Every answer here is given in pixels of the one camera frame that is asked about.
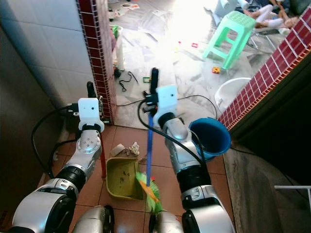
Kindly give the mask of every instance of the blue bucket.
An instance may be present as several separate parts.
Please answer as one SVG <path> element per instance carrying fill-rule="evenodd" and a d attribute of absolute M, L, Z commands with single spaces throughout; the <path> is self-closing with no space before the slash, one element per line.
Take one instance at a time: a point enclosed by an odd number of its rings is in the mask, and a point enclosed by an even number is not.
<path fill-rule="evenodd" d="M 212 160 L 217 155 L 225 153 L 231 146 L 231 136 L 227 128 L 213 118 L 200 118 L 189 125 L 200 139 L 206 161 Z M 192 141 L 200 154 L 198 140 L 193 135 Z"/>

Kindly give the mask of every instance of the red tile wall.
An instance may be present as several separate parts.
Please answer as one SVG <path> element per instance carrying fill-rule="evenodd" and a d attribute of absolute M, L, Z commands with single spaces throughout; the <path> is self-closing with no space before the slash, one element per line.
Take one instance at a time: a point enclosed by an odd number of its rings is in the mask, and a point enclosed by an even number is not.
<path fill-rule="evenodd" d="M 116 113 L 116 92 L 107 0 L 76 0 L 76 3 L 96 91 L 104 99 L 104 118 L 109 119 L 113 124 Z"/>
<path fill-rule="evenodd" d="M 272 91 L 311 51 L 311 5 L 257 74 L 218 118 L 229 130 Z"/>

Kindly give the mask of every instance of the green plastic stool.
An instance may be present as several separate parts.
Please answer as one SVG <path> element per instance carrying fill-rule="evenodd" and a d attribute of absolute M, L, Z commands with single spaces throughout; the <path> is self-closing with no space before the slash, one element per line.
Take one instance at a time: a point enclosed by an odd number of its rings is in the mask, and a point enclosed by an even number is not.
<path fill-rule="evenodd" d="M 252 33 L 252 29 L 254 28 L 255 23 L 256 21 L 253 18 L 244 15 L 238 11 L 232 11 L 229 14 L 225 15 L 225 17 L 220 22 L 210 43 L 205 49 L 203 53 L 203 58 L 206 58 L 209 52 L 213 52 L 214 54 L 217 54 L 218 56 L 225 59 L 222 68 L 230 69 L 233 62 L 239 57 L 240 53 L 243 51 L 244 46 Z M 230 29 L 236 31 L 238 34 L 235 40 L 231 40 L 227 37 Z M 224 52 L 216 48 L 220 47 L 220 45 L 224 41 L 232 44 L 229 54 L 225 54 Z"/>

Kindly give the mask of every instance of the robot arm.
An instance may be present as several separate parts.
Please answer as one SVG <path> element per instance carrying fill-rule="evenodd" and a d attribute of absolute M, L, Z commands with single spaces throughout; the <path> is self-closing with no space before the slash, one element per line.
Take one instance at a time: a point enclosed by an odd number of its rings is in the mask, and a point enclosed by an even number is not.
<path fill-rule="evenodd" d="M 189 128 L 176 118 L 176 86 L 158 87 L 155 94 L 152 94 L 151 88 L 150 92 L 149 95 L 145 95 L 147 107 L 144 108 L 144 112 L 150 111 L 154 115 L 154 125 L 201 158 L 192 142 Z M 182 193 L 183 208 L 186 210 L 182 216 L 184 232 L 234 233 L 230 217 L 211 185 L 207 168 L 202 166 L 205 161 L 197 161 L 193 155 L 169 138 L 165 139 L 165 144 L 170 151 L 171 163 Z M 156 232 L 166 233 L 178 229 L 172 214 L 160 212 L 157 218 Z"/>
<path fill-rule="evenodd" d="M 73 217 L 76 200 L 91 176 L 102 153 L 99 102 L 88 84 L 89 98 L 78 101 L 81 137 L 76 150 L 55 179 L 25 197 L 16 209 L 13 233 L 66 233 Z"/>

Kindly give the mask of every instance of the black wire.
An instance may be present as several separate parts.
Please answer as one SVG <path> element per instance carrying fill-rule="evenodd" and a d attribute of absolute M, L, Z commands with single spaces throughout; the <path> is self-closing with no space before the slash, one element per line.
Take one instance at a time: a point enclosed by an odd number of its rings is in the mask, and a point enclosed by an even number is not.
<path fill-rule="evenodd" d="M 189 154 L 191 154 L 201 165 L 202 168 L 204 168 L 204 166 L 206 166 L 205 161 L 202 161 L 195 153 L 193 153 L 190 149 L 188 149 L 187 147 L 185 147 L 183 144 L 181 144 L 179 141 L 177 141 L 176 139 L 168 136 L 166 133 L 163 133 L 157 129 L 155 129 L 154 127 L 151 127 L 149 125 L 147 125 L 145 122 L 143 122 L 143 120 L 140 117 L 140 107 L 142 106 L 143 103 L 145 103 L 146 100 L 143 100 L 142 102 L 139 103 L 138 108 L 137 108 L 137 116 L 139 121 L 148 129 L 152 130 L 155 133 L 158 133 L 159 135 L 162 135 L 163 137 L 171 140 L 172 142 L 176 143 L 177 145 L 179 145 L 181 148 L 183 148 L 186 152 L 188 152 Z"/>
<path fill-rule="evenodd" d="M 41 159 L 40 159 L 38 150 L 37 150 L 37 148 L 36 148 L 36 146 L 35 146 L 35 132 L 37 131 L 37 129 L 39 128 L 39 126 L 40 126 L 47 118 L 49 118 L 50 116 L 52 116 L 52 115 L 55 114 L 55 113 L 58 113 L 58 112 L 60 112 L 60 111 L 62 111 L 62 110 L 65 110 L 65 109 L 68 109 L 68 106 L 62 107 L 62 108 L 59 108 L 59 109 L 56 109 L 56 110 L 54 110 L 54 111 L 52 111 L 52 112 L 46 114 L 44 117 L 42 117 L 42 118 L 38 121 L 38 123 L 35 125 L 35 127 L 34 127 L 32 133 L 31 133 L 31 145 L 32 145 L 33 150 L 34 150 L 34 152 L 35 152 L 35 156 L 36 156 L 37 160 L 39 161 L 41 167 L 43 168 L 44 172 L 46 172 L 46 173 L 49 175 L 49 177 L 50 177 L 51 179 L 52 179 L 52 177 L 53 177 L 53 174 L 51 174 L 50 171 L 44 166 L 43 162 L 42 162 Z"/>
<path fill-rule="evenodd" d="M 59 142 L 59 143 L 55 144 L 53 150 L 50 153 L 50 157 L 49 157 L 49 160 L 48 160 L 48 170 L 49 170 L 49 172 L 52 175 L 51 179 L 55 178 L 54 174 L 53 174 L 53 171 L 52 171 L 52 159 L 53 159 L 53 156 L 55 154 L 55 151 L 63 144 L 70 143 L 70 142 L 76 142 L 76 141 L 77 141 L 77 139 L 72 139 L 72 140 L 67 140 L 67 141 L 63 141 L 63 142 Z"/>
<path fill-rule="evenodd" d="M 246 152 L 246 151 L 242 151 L 242 150 L 238 150 L 238 149 L 235 149 L 235 148 L 233 148 L 233 147 L 230 147 L 231 149 L 233 149 L 233 150 L 235 150 L 235 151 L 238 151 L 238 152 L 242 152 L 242 153 L 246 153 L 246 154 L 251 154 L 251 155 L 256 155 L 256 154 L 254 154 L 254 153 L 250 153 L 250 152 Z M 281 170 L 279 170 L 282 174 L 283 174 L 283 176 L 288 180 L 288 182 L 289 183 L 291 183 L 291 185 L 294 185 L 294 183 L 290 180 L 290 178 L 284 173 L 284 172 L 282 172 Z M 298 189 L 295 189 L 296 190 L 296 192 L 302 197 L 302 198 L 304 198 L 304 199 L 306 199 L 306 200 L 309 200 L 309 198 L 306 198 Z"/>
<path fill-rule="evenodd" d="M 187 99 L 187 98 L 194 97 L 194 96 L 201 96 L 201 97 L 207 99 L 207 100 L 213 105 L 213 107 L 214 107 L 214 109 L 215 109 L 215 119 L 217 119 L 217 110 L 216 110 L 216 106 L 213 104 L 213 102 L 212 102 L 209 98 L 207 98 L 207 97 L 205 97 L 205 96 L 202 96 L 202 95 L 191 95 L 191 96 L 186 96 L 186 97 L 179 98 L 178 100 L 183 100 L 183 99 Z M 123 104 L 123 105 L 116 105 L 116 106 L 117 106 L 117 107 L 124 107 L 124 106 L 131 105 L 131 104 L 133 104 L 133 103 L 137 103 L 137 102 L 140 102 L 140 101 L 143 101 L 143 99 L 142 99 L 142 100 L 137 100 L 137 101 L 135 101 L 135 102 Z"/>
<path fill-rule="evenodd" d="M 191 131 L 191 133 L 196 137 L 196 139 L 197 139 L 197 141 L 198 141 L 198 144 L 199 144 L 199 148 L 200 148 L 200 154 L 201 154 L 201 158 L 202 158 L 202 161 L 205 161 L 205 157 L 204 157 L 204 152 L 203 152 L 203 147 L 202 147 L 202 143 L 201 143 L 201 141 L 200 141 L 200 139 L 199 139 L 199 137 L 198 137 L 198 135 L 195 133 L 195 132 L 193 132 L 192 130 L 190 130 Z M 207 165 L 206 165 L 206 161 L 205 161 L 205 166 L 203 167 L 203 169 L 205 170 L 205 172 L 206 173 L 208 173 L 208 171 L 207 171 Z"/>
<path fill-rule="evenodd" d="M 131 71 L 128 71 L 127 74 L 130 76 L 129 80 L 119 80 L 119 84 L 122 87 L 122 91 L 127 91 L 127 89 L 125 88 L 125 86 L 122 82 L 129 83 L 132 80 L 132 78 L 134 78 L 138 84 L 136 77 L 134 76 L 134 74 Z"/>

